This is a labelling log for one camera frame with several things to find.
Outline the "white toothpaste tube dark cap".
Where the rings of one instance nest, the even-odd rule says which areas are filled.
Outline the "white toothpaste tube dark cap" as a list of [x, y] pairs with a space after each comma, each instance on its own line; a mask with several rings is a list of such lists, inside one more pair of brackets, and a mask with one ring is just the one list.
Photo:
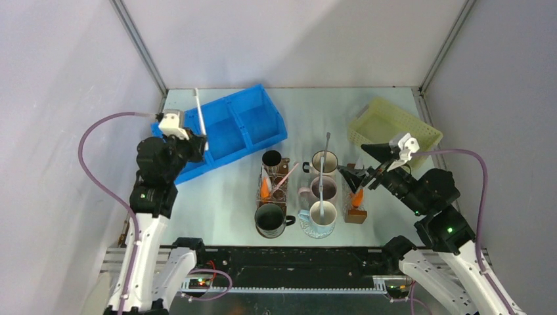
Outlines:
[[364, 164], [363, 164], [363, 159], [362, 159], [361, 156], [359, 156], [358, 159], [357, 159], [357, 161], [356, 161], [356, 163], [355, 163], [355, 165], [354, 165], [354, 170], [356, 170], [356, 171], [362, 171], [362, 170], [364, 170], [364, 169], [365, 169], [365, 166], [364, 166]]

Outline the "orange toothpaste tube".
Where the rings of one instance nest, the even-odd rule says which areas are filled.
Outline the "orange toothpaste tube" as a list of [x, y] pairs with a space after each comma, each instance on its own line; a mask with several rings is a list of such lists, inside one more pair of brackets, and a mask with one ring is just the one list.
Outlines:
[[350, 195], [350, 204], [353, 208], [359, 208], [362, 205], [364, 192], [365, 188], [360, 188], [358, 189], [358, 191], [356, 191], [356, 193], [352, 193]]

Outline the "cream mug with black rim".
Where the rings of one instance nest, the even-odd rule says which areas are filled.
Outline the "cream mug with black rim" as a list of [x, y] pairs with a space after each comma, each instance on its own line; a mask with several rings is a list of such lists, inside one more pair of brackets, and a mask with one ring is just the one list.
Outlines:
[[338, 166], [339, 161], [334, 153], [321, 150], [313, 155], [311, 161], [303, 162], [302, 170], [307, 174], [318, 175], [323, 173], [324, 176], [333, 177]]

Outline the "pink mug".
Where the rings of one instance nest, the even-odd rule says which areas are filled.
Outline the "pink mug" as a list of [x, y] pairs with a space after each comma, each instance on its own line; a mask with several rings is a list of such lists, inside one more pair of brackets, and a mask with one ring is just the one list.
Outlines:
[[320, 189], [320, 178], [314, 178], [308, 187], [301, 187], [298, 190], [298, 196], [307, 202], [308, 206], [313, 205], [315, 202], [323, 197], [324, 201], [329, 201], [335, 204], [338, 199], [338, 187], [336, 181], [332, 177], [324, 176], [322, 180], [322, 187]]

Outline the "clear holder with brown lid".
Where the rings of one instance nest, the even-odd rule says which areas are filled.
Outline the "clear holder with brown lid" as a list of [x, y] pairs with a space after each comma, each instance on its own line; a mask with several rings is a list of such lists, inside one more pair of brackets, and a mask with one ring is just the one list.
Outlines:
[[344, 175], [342, 174], [342, 190], [343, 190], [343, 218], [345, 223], [349, 224], [363, 224], [367, 217], [368, 212], [363, 205], [363, 199], [361, 198], [361, 202], [358, 207], [352, 204], [352, 199], [354, 197], [354, 193], [351, 189], [351, 181], [345, 179]]

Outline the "light grey toothbrush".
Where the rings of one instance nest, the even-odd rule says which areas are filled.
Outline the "light grey toothbrush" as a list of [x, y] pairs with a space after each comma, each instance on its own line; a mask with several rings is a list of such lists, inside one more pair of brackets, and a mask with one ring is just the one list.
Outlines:
[[319, 195], [320, 198], [323, 197], [323, 175], [324, 175], [324, 162], [325, 162], [325, 157], [324, 155], [321, 156], [320, 158], [320, 169], [319, 169]]

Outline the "pale white toothbrush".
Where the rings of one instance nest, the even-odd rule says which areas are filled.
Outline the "pale white toothbrush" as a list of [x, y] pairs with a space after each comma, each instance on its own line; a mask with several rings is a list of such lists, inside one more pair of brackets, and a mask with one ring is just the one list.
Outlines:
[[325, 220], [325, 212], [324, 212], [324, 198], [320, 198], [319, 196], [319, 224], [324, 225]]

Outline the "pink toothbrush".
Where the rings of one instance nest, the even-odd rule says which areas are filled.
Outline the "pink toothbrush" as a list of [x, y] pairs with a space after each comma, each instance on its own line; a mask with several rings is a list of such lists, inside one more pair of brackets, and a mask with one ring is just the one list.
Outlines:
[[289, 172], [285, 174], [281, 181], [270, 191], [271, 195], [273, 195], [277, 190], [281, 188], [281, 186], [289, 179], [290, 175], [298, 168], [299, 164], [299, 162], [295, 162]]

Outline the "light blue mug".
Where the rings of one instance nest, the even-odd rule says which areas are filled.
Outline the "light blue mug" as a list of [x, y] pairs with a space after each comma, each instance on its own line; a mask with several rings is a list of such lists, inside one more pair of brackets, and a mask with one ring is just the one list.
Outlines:
[[326, 238], [334, 231], [338, 212], [329, 201], [317, 201], [309, 209], [298, 211], [303, 232], [310, 238]]

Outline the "brown metallic cup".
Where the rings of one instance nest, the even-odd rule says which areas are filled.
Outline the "brown metallic cup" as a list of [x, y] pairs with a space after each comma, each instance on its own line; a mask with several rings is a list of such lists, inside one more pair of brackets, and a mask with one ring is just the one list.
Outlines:
[[262, 155], [262, 166], [269, 176], [287, 174], [289, 157], [283, 157], [279, 151], [268, 150]]

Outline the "brown wooden oval tray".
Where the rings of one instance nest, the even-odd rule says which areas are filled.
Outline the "brown wooden oval tray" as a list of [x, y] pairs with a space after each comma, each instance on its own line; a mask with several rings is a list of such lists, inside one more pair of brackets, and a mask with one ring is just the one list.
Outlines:
[[257, 232], [264, 238], [279, 237], [289, 225], [295, 222], [287, 215], [288, 179], [290, 159], [283, 157], [274, 166], [262, 165], [259, 188], [256, 192], [254, 222]]

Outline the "clear textured two-hole holder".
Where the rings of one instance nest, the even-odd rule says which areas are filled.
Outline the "clear textured two-hole holder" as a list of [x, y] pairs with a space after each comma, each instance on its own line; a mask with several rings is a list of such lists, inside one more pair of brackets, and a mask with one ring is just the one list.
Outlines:
[[271, 180], [271, 187], [269, 189], [270, 195], [266, 198], [261, 197], [261, 186], [263, 184], [262, 175], [259, 175], [258, 184], [256, 189], [256, 208], [266, 204], [272, 203], [278, 205], [282, 211], [285, 213], [287, 211], [287, 197], [288, 197], [288, 181], [284, 181], [278, 188], [276, 185], [279, 184], [285, 174], [274, 174], [270, 175], [269, 178]]

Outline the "white toothpaste tube red cap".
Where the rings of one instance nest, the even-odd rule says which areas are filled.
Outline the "white toothpaste tube red cap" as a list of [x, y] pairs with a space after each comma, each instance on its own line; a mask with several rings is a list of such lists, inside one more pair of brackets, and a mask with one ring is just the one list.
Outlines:
[[273, 189], [272, 181], [264, 166], [261, 167], [261, 181], [266, 186], [268, 192]]

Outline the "small orange tube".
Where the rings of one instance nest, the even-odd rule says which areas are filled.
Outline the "small orange tube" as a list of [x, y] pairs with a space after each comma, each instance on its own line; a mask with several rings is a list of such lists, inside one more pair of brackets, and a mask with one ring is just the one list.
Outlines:
[[261, 179], [260, 187], [260, 197], [261, 199], [267, 199], [271, 195], [272, 184], [268, 178]]

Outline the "dark green mug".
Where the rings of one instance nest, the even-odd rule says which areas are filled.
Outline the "dark green mug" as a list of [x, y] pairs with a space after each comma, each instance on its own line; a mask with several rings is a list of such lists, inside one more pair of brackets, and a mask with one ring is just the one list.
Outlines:
[[254, 215], [256, 230], [267, 239], [279, 237], [287, 226], [296, 222], [295, 216], [285, 215], [282, 208], [274, 203], [266, 203], [257, 208]]

